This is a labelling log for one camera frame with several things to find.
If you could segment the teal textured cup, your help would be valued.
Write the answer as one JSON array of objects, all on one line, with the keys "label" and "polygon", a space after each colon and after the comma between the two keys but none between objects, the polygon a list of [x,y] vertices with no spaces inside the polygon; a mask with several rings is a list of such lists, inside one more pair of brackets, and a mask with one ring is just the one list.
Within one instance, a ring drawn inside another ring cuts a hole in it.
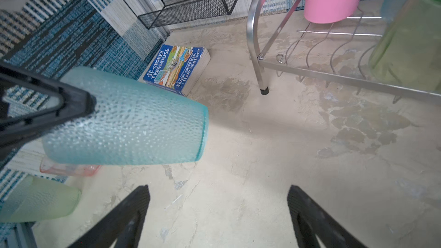
[{"label": "teal textured cup", "polygon": [[46,155],[61,164],[157,165],[196,162],[207,141],[205,105],[109,72],[76,67],[62,82],[96,100],[87,117],[42,138]]}]

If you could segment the pale green cup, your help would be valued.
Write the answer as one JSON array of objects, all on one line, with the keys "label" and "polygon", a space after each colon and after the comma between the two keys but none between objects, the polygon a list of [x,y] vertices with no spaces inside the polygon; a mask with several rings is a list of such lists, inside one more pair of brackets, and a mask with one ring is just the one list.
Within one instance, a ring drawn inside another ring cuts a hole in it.
[{"label": "pale green cup", "polygon": [[81,190],[75,187],[27,176],[3,204],[1,222],[39,222],[66,217],[76,209],[81,195]]}]

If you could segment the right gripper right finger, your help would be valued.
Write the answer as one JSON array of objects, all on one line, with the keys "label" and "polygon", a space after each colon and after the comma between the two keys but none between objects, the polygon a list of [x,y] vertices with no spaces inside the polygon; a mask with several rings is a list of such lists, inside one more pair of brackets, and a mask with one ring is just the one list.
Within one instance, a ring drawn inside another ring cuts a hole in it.
[{"label": "right gripper right finger", "polygon": [[321,243],[325,248],[365,247],[300,187],[290,187],[287,204],[298,247],[319,248]]}]

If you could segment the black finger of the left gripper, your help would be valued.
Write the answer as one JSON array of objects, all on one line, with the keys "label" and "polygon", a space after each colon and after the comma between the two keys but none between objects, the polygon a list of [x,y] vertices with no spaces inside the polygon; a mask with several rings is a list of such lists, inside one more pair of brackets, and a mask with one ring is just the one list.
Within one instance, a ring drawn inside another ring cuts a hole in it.
[{"label": "black finger of the left gripper", "polygon": [[65,122],[93,113],[96,99],[87,91],[31,73],[9,64],[1,65],[1,96],[14,86],[23,86],[57,99],[57,103],[44,110],[22,116],[8,116],[9,104],[1,101],[1,160],[13,149],[20,148],[42,134]]}]

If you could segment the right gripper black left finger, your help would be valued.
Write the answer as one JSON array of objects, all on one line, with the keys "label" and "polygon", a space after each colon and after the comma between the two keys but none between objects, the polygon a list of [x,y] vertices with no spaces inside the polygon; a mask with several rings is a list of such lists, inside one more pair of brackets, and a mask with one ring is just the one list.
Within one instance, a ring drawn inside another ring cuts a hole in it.
[{"label": "right gripper black left finger", "polygon": [[137,187],[70,246],[72,248],[138,247],[149,202],[149,187],[147,185]]}]

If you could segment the green translucent cup front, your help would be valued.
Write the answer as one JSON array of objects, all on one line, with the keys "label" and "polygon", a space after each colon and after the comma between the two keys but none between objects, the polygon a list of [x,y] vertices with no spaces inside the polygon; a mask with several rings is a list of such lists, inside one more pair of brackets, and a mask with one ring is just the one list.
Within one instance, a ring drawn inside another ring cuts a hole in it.
[{"label": "green translucent cup front", "polygon": [[380,82],[441,91],[441,0],[407,0],[369,59]]}]

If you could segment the clear pink cup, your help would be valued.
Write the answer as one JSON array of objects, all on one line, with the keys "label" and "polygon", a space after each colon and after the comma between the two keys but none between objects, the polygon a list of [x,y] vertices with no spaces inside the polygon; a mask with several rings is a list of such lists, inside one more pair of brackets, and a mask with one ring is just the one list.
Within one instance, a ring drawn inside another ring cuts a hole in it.
[{"label": "clear pink cup", "polygon": [[77,177],[91,177],[94,176],[100,165],[74,165],[74,164],[60,164],[45,157],[40,164],[40,172],[59,175],[59,176],[77,176]]}]

